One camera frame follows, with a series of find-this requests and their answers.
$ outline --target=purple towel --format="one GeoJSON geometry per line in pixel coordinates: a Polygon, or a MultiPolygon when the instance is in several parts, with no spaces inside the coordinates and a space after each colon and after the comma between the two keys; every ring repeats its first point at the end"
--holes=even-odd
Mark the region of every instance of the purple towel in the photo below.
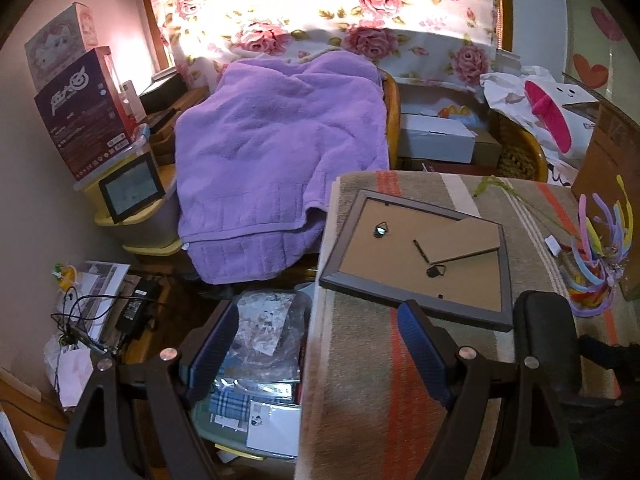
{"type": "Polygon", "coordinates": [[[305,64],[232,63],[177,121],[179,233],[203,280],[266,280],[311,250],[332,182],[388,169],[380,76],[329,52],[305,64]]]}

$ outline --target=beige striped fabric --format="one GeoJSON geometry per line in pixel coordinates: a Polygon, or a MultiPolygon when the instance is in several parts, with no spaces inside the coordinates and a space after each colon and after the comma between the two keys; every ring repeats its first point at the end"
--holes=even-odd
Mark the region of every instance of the beige striped fabric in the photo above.
{"type": "MultiPolygon", "coordinates": [[[[418,172],[350,173],[332,190],[321,265],[360,189],[403,196],[456,209],[503,225],[509,253],[513,298],[524,290],[566,294],[558,266],[543,239],[569,236],[498,187],[474,199],[479,177],[418,172]]],[[[575,222],[577,203],[570,190],[509,180],[522,196],[566,228],[575,222]]],[[[513,333],[499,333],[442,320],[455,341],[489,359],[514,360],[513,333]]],[[[578,334],[609,342],[640,341],[631,304],[618,295],[605,315],[576,319],[578,334]]],[[[583,391],[615,397],[612,374],[583,362],[583,391]]],[[[296,480],[413,480],[442,423],[444,410],[426,395],[402,343],[396,310],[318,288],[306,361],[303,420],[296,480]]],[[[468,480],[479,479],[491,445],[499,402],[487,409],[468,480]]]]}

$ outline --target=red heart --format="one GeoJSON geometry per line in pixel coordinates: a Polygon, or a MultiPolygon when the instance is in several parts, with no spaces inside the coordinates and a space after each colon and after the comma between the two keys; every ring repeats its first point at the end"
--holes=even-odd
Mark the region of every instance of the red heart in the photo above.
{"type": "Polygon", "coordinates": [[[598,28],[611,41],[621,41],[625,39],[622,30],[611,16],[598,7],[591,7],[591,17],[596,22],[598,28]]]}
{"type": "Polygon", "coordinates": [[[574,54],[574,66],[578,76],[588,88],[600,88],[609,80],[607,67],[599,64],[591,66],[582,54],[574,54]]]}

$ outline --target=hello kitty box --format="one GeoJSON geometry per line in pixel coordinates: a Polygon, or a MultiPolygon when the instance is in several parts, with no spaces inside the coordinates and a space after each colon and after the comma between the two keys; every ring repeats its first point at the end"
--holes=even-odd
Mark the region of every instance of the hello kitty box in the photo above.
{"type": "Polygon", "coordinates": [[[36,92],[97,46],[91,9],[74,3],[63,10],[24,45],[36,92]]]}

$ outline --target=black photo frame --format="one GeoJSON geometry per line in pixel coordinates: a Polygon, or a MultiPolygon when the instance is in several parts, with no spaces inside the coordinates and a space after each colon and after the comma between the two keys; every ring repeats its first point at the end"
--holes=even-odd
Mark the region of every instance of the black photo frame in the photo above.
{"type": "Polygon", "coordinates": [[[137,156],[134,160],[128,162],[121,168],[118,168],[113,173],[108,174],[105,178],[103,178],[99,183],[100,192],[102,193],[102,198],[104,199],[105,204],[107,205],[107,210],[109,211],[109,215],[113,220],[114,224],[119,224],[120,222],[125,221],[130,216],[135,215],[141,209],[144,209],[149,204],[155,202],[156,200],[161,199],[165,196],[164,186],[162,185],[162,181],[160,180],[160,176],[158,175],[158,168],[156,168],[156,164],[154,162],[153,154],[151,152],[143,153],[143,155],[137,156]],[[146,165],[148,172],[151,176],[151,179],[156,187],[156,190],[151,195],[143,198],[135,205],[129,207],[124,211],[117,211],[115,204],[109,194],[107,186],[118,180],[121,176],[123,176],[128,171],[133,170],[134,168],[140,166],[141,164],[146,165]]]}
{"type": "Polygon", "coordinates": [[[484,308],[427,296],[418,292],[396,288],[384,283],[374,282],[373,280],[342,272],[340,270],[340,266],[342,265],[342,261],[351,242],[351,236],[356,229],[367,200],[393,204],[404,208],[443,216],[453,220],[475,218],[473,216],[436,205],[399,198],[369,190],[360,190],[353,202],[353,205],[351,206],[335,245],[322,268],[319,280],[321,286],[349,294],[350,296],[355,296],[364,300],[373,301],[374,303],[385,304],[392,307],[398,307],[406,300],[415,300],[427,312],[427,314],[432,317],[491,330],[498,330],[500,332],[509,332],[513,329],[511,276],[509,271],[506,240],[502,225],[492,222],[498,226],[500,234],[500,248],[498,248],[500,310],[489,311],[484,308]]]}

